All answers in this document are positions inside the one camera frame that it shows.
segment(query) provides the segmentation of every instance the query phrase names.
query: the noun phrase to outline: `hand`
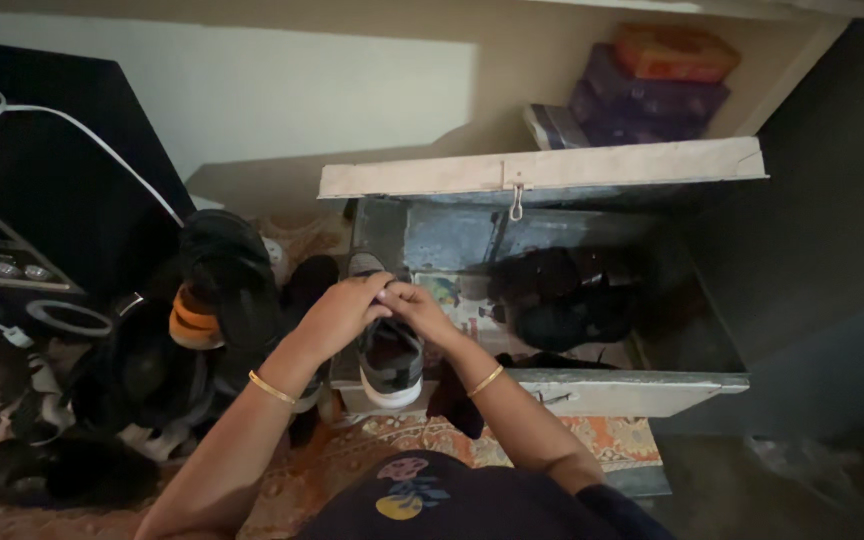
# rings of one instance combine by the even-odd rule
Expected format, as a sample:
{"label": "hand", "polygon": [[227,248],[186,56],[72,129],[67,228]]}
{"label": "hand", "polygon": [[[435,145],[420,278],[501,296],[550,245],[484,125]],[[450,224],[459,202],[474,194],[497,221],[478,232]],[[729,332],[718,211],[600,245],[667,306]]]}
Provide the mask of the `hand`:
{"label": "hand", "polygon": [[289,355],[323,362],[358,338],[379,317],[391,317],[385,305],[372,305],[378,292],[395,280],[388,272],[350,277],[332,285],[309,309],[298,327],[282,340]]}
{"label": "hand", "polygon": [[378,293],[378,301],[401,317],[416,334],[438,346],[463,336],[438,301],[426,289],[410,283],[390,283]]}

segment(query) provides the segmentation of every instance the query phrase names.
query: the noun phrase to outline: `black device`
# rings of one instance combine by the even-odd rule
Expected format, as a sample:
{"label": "black device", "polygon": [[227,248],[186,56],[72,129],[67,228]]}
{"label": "black device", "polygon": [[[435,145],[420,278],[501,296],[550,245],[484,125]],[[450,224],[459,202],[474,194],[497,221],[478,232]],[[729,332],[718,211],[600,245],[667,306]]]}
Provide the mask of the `black device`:
{"label": "black device", "polygon": [[[10,105],[92,130],[182,219],[185,186],[118,63],[0,46]],[[179,224],[129,171],[66,119],[0,116],[0,304],[51,299],[106,310],[178,251]]]}

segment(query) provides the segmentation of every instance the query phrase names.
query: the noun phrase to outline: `printed graphic on shirt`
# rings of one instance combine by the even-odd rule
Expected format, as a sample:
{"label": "printed graphic on shirt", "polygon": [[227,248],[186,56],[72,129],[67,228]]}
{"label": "printed graphic on shirt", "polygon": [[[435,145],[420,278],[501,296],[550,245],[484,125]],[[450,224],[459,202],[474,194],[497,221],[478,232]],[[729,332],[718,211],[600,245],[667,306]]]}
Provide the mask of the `printed graphic on shirt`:
{"label": "printed graphic on shirt", "polygon": [[439,502],[450,499],[449,493],[433,489],[439,479],[435,476],[419,476],[419,472],[429,466],[420,457],[403,457],[386,465],[378,472],[378,479],[392,479],[388,497],[379,498],[375,509],[383,516],[396,521],[411,520],[423,509],[438,507]]}

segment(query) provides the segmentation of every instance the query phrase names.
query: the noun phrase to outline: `gray wall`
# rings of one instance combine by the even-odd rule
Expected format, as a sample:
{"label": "gray wall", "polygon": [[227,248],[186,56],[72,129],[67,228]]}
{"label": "gray wall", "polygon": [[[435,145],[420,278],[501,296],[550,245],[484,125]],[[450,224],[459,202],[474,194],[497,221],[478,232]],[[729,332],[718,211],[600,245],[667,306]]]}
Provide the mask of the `gray wall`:
{"label": "gray wall", "polygon": [[864,21],[760,134],[770,182],[688,224],[751,390],[657,432],[834,435],[864,426]]}

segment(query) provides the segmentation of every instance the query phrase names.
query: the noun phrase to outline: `black t-shirt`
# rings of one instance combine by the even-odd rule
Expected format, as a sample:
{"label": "black t-shirt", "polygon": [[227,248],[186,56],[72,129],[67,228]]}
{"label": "black t-shirt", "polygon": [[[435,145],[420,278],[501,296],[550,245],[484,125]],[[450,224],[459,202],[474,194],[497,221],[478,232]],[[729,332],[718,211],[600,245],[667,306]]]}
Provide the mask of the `black t-shirt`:
{"label": "black t-shirt", "polygon": [[363,474],[298,538],[672,539],[629,498],[605,485],[574,497],[547,475],[470,469],[444,453],[410,450]]}

